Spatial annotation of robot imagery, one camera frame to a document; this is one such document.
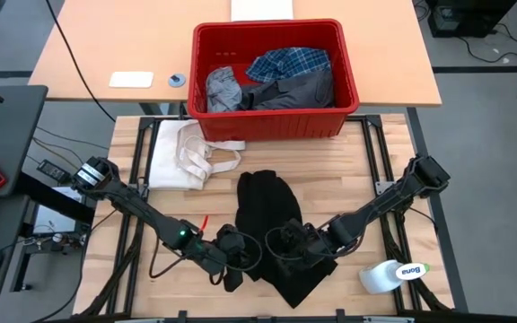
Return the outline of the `black power adapter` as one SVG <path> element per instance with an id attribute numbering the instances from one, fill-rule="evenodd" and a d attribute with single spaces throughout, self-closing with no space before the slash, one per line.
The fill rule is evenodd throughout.
<path id="1" fill-rule="evenodd" d="M 58 184 L 69 183 L 71 179 L 71 174 L 68 171 L 58 167 L 55 163 L 47 159 L 38 165 L 37 171 L 55 180 Z"/>

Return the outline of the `blue plaid shirt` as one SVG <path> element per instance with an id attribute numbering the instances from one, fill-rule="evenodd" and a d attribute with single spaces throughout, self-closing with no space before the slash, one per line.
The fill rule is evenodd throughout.
<path id="1" fill-rule="evenodd" d="M 245 74 L 251 81 L 268 83 L 330 69 L 326 50 L 291 47 L 267 51 L 253 61 Z"/>

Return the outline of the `black garment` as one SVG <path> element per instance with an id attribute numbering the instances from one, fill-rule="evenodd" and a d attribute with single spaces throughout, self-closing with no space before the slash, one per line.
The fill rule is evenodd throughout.
<path id="1" fill-rule="evenodd" d="M 282 253 L 278 227 L 295 219 L 302 222 L 299 203 L 288 184 L 273 170 L 244 172 L 237 184 L 238 210 L 235 226 L 245 234 L 245 251 L 258 265 L 247 272 L 253 280 L 272 284 L 292 308 L 299 306 L 329 275 L 337 262 L 325 259 L 306 270 L 281 265 L 274 255 Z"/>

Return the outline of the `white canvas tote bag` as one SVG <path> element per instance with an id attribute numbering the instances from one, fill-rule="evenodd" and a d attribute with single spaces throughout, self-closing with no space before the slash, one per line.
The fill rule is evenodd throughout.
<path id="1" fill-rule="evenodd" d="M 164 120 L 155 140 L 149 171 L 151 190 L 202 190 L 216 173 L 235 170 L 241 162 L 245 141 L 207 141 L 199 122 Z M 233 153 L 229 161 L 210 163 L 213 152 Z"/>

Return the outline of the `light grey garment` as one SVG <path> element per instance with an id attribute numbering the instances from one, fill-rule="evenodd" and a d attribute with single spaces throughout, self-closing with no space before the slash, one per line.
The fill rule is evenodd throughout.
<path id="1" fill-rule="evenodd" d="M 209 113 L 234 112 L 242 100 L 242 90 L 231 66 L 219 67 L 206 78 L 206 107 Z"/>

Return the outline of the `dark grey shirt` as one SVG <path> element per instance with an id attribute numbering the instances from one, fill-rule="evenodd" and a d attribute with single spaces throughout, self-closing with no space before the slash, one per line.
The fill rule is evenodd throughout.
<path id="1" fill-rule="evenodd" d="M 335 104 L 334 79 L 329 70 L 241 88 L 238 110 L 325 109 Z"/>

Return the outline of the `white paper sheet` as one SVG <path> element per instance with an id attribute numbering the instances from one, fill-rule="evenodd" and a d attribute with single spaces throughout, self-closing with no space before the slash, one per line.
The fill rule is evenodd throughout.
<path id="1" fill-rule="evenodd" d="M 231 21 L 274 21 L 294 18 L 293 0 L 231 0 Z"/>

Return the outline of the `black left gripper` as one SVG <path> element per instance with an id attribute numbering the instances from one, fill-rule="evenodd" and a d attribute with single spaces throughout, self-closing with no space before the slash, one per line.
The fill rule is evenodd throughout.
<path id="1" fill-rule="evenodd" d="M 247 270 L 245 240 L 233 225 L 225 224 L 217 232 L 213 245 L 217 248 L 213 260 L 228 268 L 223 276 L 223 287 L 227 292 L 234 292 L 243 283 L 241 271 Z"/>

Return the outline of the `white rectangular pad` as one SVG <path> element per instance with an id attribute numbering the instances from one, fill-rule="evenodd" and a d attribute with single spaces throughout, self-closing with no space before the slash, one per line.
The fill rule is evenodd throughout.
<path id="1" fill-rule="evenodd" d="M 153 78 L 153 72 L 114 72 L 110 77 L 109 87 L 147 89 L 152 86 Z"/>

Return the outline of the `black metal table frame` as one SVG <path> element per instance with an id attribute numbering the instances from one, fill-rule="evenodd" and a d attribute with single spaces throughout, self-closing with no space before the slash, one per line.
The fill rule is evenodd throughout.
<path id="1" fill-rule="evenodd" d="M 403 115 L 357 116 L 332 138 L 251 142 L 235 170 L 212 175 L 202 190 L 154 191 L 149 201 L 160 212 L 198 226 L 209 215 L 205 236 L 212 239 L 223 224 L 234 221 L 239 176 L 274 170 L 294 192 L 304 221 L 318 225 L 372 200 L 376 184 L 398 179 L 414 152 Z M 334 273 L 292 308 L 264 281 L 246 279 L 234 292 L 210 284 L 197 265 L 157 247 L 153 230 L 145 229 L 137 267 L 123 274 L 115 309 L 135 319 L 168 322 L 303 323 L 387 316 L 411 307 L 410 290 L 370 295 L 358 278 L 361 269 L 385 258 L 381 226 L 372 223 L 360 249 L 340 258 Z"/>

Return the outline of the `light wood desk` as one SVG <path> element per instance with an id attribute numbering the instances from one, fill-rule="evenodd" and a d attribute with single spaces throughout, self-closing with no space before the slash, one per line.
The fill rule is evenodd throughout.
<path id="1" fill-rule="evenodd" d="M 294 17 L 341 23 L 363 105 L 441 105 L 412 0 L 294 0 Z M 189 73 L 194 29 L 230 18 L 230 0 L 66 0 L 29 83 L 51 100 L 185 100 L 168 79 Z M 129 71 L 153 72 L 152 86 L 109 87 Z"/>

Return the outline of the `white Bona bottle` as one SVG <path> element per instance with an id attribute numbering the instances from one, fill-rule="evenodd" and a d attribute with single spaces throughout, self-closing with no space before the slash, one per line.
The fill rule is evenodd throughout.
<path id="1" fill-rule="evenodd" d="M 407 281 L 414 281 L 430 270 L 425 263 L 401 263 L 391 259 L 359 272 L 364 289 L 370 294 L 393 291 Z"/>

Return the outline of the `black side desk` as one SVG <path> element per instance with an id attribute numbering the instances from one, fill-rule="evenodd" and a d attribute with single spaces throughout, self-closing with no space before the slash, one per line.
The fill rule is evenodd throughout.
<path id="1" fill-rule="evenodd" d="M 0 171 L 6 182 L 0 188 L 0 293 L 29 203 L 44 205 L 82 223 L 90 223 L 94 211 L 22 171 L 26 154 L 46 100 L 42 85 L 0 86 Z"/>

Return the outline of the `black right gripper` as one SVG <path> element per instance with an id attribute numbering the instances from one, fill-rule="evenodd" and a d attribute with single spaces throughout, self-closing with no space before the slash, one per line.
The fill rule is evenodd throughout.
<path id="1" fill-rule="evenodd" d="M 330 256 L 324 234 L 311 223 L 299 223 L 295 219 L 288 221 L 280 230 L 280 239 L 283 259 L 296 265 L 317 265 Z"/>

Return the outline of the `black computer tower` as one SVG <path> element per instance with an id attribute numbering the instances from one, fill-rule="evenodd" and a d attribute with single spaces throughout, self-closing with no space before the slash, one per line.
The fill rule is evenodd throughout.
<path id="1" fill-rule="evenodd" d="M 435 38 L 484 38 L 517 0 L 425 0 L 428 26 Z"/>

